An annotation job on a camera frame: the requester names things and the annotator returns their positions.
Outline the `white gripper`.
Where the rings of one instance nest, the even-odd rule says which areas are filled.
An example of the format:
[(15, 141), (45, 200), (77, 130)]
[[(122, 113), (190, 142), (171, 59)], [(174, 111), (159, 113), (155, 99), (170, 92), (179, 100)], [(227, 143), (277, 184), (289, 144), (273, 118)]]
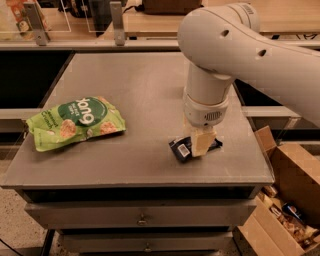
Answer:
[(191, 135), (193, 157), (207, 153), (217, 135), (212, 126), (223, 121), (228, 103), (228, 99), (214, 105), (197, 103), (186, 91), (183, 91), (183, 135), (185, 137)]

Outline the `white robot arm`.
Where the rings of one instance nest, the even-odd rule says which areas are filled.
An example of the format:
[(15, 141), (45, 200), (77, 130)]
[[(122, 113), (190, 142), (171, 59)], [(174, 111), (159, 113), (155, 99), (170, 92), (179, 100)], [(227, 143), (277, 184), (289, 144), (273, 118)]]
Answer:
[(319, 52), (261, 36), (251, 5), (198, 8), (183, 18), (177, 40), (190, 61), (183, 110), (193, 156), (206, 154), (214, 141), (236, 79), (320, 125)]

